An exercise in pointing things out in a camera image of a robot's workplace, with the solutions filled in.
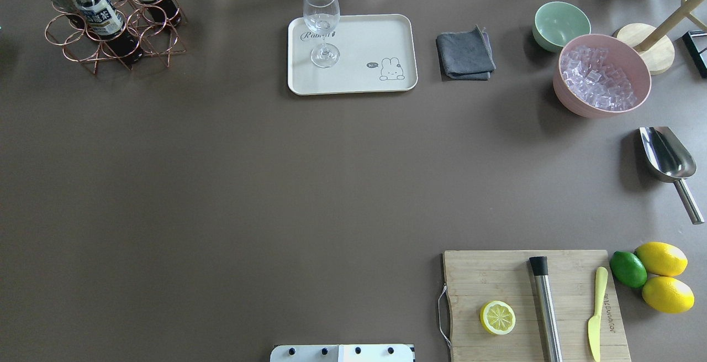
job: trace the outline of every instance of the wooden disc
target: wooden disc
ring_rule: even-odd
[[[655,27],[647,24],[629,24],[617,30],[614,37],[634,48],[646,40],[654,30]],[[653,47],[638,53],[652,75],[659,75],[668,70],[675,59],[675,47],[666,35],[661,37]]]

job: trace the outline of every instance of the cutting board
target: cutting board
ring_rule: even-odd
[[[592,362],[587,321],[594,314],[594,275],[609,269],[606,250],[497,250],[444,253],[452,362],[545,362],[542,315],[528,258],[547,256],[550,289],[565,361]],[[513,308],[515,328],[490,334],[479,322],[488,301]],[[602,362],[630,361],[626,332],[609,274],[601,328]]]

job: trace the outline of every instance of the metal scoop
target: metal scoop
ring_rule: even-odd
[[[705,219],[685,182],[697,170],[692,155],[669,127],[641,127],[639,132],[653,173],[663,182],[674,183],[692,223],[704,224]]]

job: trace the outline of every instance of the bowl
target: bowl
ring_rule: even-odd
[[[532,35],[540,47],[557,53],[572,39],[592,32],[589,18],[566,2],[548,2],[535,12]]]
[[[626,80],[631,84],[634,96],[636,97],[636,102],[632,103],[631,107],[618,111],[598,108],[584,101],[571,90],[562,77],[561,62],[563,62],[565,55],[570,55],[571,52],[576,51],[578,47],[583,45],[593,49],[606,48],[604,65],[611,65],[611,67],[617,69],[617,72],[618,69],[621,69],[625,74]],[[552,85],[557,98],[570,111],[586,118],[606,118],[633,111],[646,101],[648,94],[651,92],[651,72],[649,72],[641,55],[639,55],[636,50],[629,47],[628,44],[609,35],[588,34],[572,39],[561,50],[560,57],[555,66]]]

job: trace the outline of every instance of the napkin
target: napkin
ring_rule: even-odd
[[[478,26],[470,32],[440,34],[437,52],[445,75],[454,80],[488,80],[495,70],[488,34]]]

